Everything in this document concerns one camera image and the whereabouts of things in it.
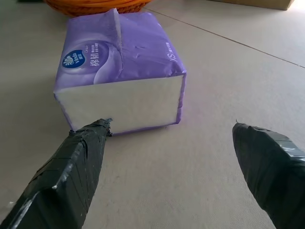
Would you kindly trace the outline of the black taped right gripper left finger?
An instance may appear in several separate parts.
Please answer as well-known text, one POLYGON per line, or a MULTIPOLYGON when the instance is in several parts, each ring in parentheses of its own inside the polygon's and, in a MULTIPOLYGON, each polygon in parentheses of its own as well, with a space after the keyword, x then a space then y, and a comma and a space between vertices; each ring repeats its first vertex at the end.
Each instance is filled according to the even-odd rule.
POLYGON ((82 229, 102 168, 112 119, 71 130, 36 172, 0 229, 82 229))

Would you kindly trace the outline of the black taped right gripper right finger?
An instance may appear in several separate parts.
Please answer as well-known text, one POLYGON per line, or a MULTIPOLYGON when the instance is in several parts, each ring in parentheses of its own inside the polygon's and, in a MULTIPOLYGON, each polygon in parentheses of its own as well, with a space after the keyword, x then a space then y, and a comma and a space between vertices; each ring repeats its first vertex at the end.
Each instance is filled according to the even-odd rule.
POLYGON ((305 229, 305 152, 257 126, 236 123, 232 135, 247 186, 276 229, 305 229))

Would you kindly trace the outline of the orange woven basket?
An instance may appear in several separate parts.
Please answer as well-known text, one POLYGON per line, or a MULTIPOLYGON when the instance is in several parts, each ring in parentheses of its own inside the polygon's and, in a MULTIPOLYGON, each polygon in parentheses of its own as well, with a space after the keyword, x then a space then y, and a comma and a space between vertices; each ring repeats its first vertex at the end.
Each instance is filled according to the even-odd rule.
POLYGON ((139 12, 152 0, 43 0, 64 15, 77 17, 116 9, 120 14, 139 12))

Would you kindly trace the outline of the purple tissue pack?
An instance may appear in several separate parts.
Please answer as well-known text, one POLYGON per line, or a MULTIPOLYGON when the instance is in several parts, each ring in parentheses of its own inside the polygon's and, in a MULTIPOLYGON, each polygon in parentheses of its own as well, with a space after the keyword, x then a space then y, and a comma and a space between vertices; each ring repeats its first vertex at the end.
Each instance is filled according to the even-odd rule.
POLYGON ((72 130, 98 119, 114 134, 178 124, 187 71, 149 12, 72 18, 54 97, 72 130))

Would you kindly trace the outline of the brown cardboard box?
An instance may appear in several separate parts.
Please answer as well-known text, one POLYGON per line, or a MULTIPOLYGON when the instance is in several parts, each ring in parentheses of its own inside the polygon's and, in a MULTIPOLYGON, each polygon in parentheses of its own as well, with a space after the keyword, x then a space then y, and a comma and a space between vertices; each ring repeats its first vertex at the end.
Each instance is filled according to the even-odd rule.
POLYGON ((295 0, 210 0, 274 10, 288 10, 295 0))

